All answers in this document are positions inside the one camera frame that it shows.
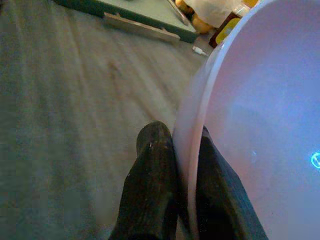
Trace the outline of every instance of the wooden board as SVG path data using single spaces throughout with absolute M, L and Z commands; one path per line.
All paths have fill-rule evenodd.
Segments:
M 54 0 L 60 5 L 78 11 L 103 17 L 104 13 L 146 24 L 155 28 L 165 28 L 177 34 L 182 41 L 193 43 L 198 34 L 189 24 L 184 25 L 176 16 L 167 0 Z

